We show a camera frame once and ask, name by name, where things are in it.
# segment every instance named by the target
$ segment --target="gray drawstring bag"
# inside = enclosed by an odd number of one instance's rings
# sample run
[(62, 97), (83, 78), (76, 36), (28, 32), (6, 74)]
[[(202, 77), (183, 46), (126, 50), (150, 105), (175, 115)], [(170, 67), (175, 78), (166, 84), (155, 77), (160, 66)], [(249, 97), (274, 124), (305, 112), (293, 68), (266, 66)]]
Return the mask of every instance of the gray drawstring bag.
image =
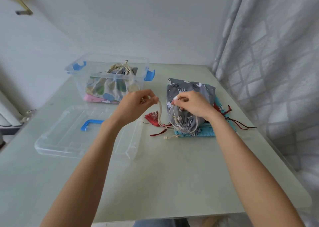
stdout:
[(196, 136), (200, 131), (198, 127), (205, 122), (205, 119), (196, 117), (187, 110), (181, 110), (178, 106), (172, 106), (175, 96), (180, 92), (189, 91), (200, 92), (213, 106), (215, 102), (215, 87), (199, 82), (189, 82), (174, 78), (168, 79), (166, 104), (170, 123), (181, 133)]

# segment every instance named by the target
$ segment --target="hand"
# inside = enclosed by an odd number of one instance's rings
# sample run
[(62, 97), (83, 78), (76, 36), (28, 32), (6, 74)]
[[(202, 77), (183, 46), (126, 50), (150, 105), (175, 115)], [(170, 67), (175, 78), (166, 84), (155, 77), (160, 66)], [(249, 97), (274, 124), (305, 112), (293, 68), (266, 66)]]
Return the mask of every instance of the hand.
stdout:
[(214, 111), (213, 106), (200, 92), (181, 92), (177, 97), (178, 99), (173, 100), (172, 104), (179, 106), (181, 109), (186, 109), (195, 116), (208, 120), (212, 111)]
[(157, 104), (159, 98), (151, 89), (127, 93), (109, 121), (116, 122), (121, 128), (137, 120), (150, 106)]

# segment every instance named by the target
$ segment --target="clear plastic lid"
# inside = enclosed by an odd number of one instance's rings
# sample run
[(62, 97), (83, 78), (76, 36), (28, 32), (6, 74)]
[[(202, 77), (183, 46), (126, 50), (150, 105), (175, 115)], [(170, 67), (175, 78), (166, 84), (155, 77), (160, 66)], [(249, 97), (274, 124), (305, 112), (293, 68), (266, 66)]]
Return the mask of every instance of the clear plastic lid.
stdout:
[[(81, 158), (97, 136), (101, 123), (108, 119), (115, 107), (88, 107), (75, 105), (67, 108), (48, 132), (35, 142), (40, 154)], [(115, 160), (133, 160), (143, 128), (138, 119), (121, 129), (112, 153)]]

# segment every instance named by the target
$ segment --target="right hand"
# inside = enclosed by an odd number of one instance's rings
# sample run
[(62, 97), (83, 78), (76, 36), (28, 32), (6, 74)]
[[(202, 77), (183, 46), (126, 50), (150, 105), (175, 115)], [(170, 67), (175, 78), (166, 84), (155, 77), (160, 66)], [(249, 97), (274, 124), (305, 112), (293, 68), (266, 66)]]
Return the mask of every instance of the right hand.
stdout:
[(214, 108), (200, 93), (195, 91), (181, 92), (177, 95), (178, 99), (173, 100), (172, 104), (186, 109), (195, 116), (202, 117), (208, 120), (209, 116), (214, 111)]

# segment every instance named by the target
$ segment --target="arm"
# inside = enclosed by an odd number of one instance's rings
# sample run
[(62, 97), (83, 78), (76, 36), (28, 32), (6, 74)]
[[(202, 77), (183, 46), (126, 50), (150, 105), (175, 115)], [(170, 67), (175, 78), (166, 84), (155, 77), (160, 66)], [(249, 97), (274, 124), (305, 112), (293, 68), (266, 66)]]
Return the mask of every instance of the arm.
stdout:
[(255, 227), (302, 227), (296, 209), (265, 166), (199, 92), (182, 92), (173, 104), (208, 120), (241, 203)]
[(53, 202), (40, 227), (91, 226), (119, 131), (157, 102), (158, 97), (151, 90), (129, 92), (123, 97), (113, 115), (102, 123), (97, 138)]

